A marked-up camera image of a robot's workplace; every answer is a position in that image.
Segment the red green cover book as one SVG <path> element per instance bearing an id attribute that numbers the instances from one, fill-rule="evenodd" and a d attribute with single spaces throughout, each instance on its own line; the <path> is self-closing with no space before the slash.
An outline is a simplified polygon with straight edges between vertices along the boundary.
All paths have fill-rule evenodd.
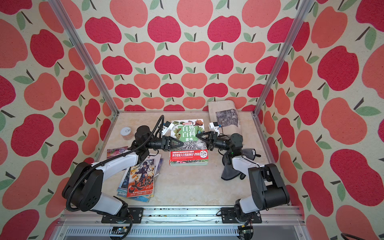
<path id="1" fill-rule="evenodd" d="M 208 164 L 207 144 L 197 138 L 205 132 L 203 119 L 175 120 L 170 136 L 183 142 L 171 150 L 170 166 L 204 166 Z"/>

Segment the grey green microfibre cloth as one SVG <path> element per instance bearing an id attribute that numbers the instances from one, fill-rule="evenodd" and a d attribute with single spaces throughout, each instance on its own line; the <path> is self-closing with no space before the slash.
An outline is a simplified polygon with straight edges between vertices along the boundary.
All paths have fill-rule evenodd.
<path id="1" fill-rule="evenodd" d="M 229 181 L 240 175 L 243 180 L 248 175 L 248 169 L 257 166 L 256 157 L 260 155 L 255 149 L 227 150 L 222 159 L 224 170 L 221 179 Z"/>

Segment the red black manga book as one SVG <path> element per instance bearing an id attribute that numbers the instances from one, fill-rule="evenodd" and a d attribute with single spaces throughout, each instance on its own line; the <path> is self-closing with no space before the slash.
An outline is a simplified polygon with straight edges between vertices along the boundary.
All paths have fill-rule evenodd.
<path id="1" fill-rule="evenodd" d="M 129 171 L 127 197 L 150 196 L 154 192 L 155 160 L 144 160 Z"/>

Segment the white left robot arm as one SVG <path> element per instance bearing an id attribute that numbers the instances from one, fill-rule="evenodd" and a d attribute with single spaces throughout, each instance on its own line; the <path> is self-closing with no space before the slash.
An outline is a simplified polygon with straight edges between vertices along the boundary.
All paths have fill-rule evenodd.
<path id="1" fill-rule="evenodd" d="M 131 214 L 123 200 L 102 193 L 103 182 L 118 172 L 144 162 L 149 150 L 166 152 L 183 146 L 183 142 L 169 136 L 156 136 L 148 126 L 140 126 L 132 145 L 122 154 L 101 162 L 78 164 L 65 185 L 62 196 L 70 212 L 91 211 L 119 220 L 128 219 Z"/>

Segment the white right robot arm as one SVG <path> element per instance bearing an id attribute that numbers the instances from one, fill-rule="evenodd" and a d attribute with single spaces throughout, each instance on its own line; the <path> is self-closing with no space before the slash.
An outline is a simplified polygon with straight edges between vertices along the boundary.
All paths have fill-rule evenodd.
<path id="1" fill-rule="evenodd" d="M 254 149 L 243 148 L 243 136 L 234 133 L 220 137 L 217 132 L 197 134 L 207 144 L 208 150 L 224 150 L 222 180 L 229 181 L 237 176 L 249 177 L 251 195 L 239 199 L 234 205 L 234 217 L 239 223 L 250 222 L 252 216 L 290 202 L 290 195 L 275 164 L 259 165 L 254 162 L 260 157 Z"/>

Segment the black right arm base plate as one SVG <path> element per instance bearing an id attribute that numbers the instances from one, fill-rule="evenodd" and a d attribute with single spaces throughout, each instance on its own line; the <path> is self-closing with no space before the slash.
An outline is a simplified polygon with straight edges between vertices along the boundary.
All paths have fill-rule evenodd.
<path id="1" fill-rule="evenodd" d="M 221 208 L 217 213 L 222 218 L 223 224 L 261 224 L 262 218 L 259 211 L 243 213 L 239 207 Z"/>

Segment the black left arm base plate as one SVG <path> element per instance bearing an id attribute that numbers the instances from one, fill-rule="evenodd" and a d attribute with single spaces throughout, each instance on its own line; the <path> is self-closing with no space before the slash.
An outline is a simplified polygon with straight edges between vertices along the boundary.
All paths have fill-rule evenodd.
<path id="1" fill-rule="evenodd" d="M 132 222 L 133 224 L 140 224 L 143 218 L 144 208 L 127 208 L 127 216 L 126 217 L 117 217 L 117 216 L 106 216 L 102 217 L 102 224 L 129 224 Z"/>

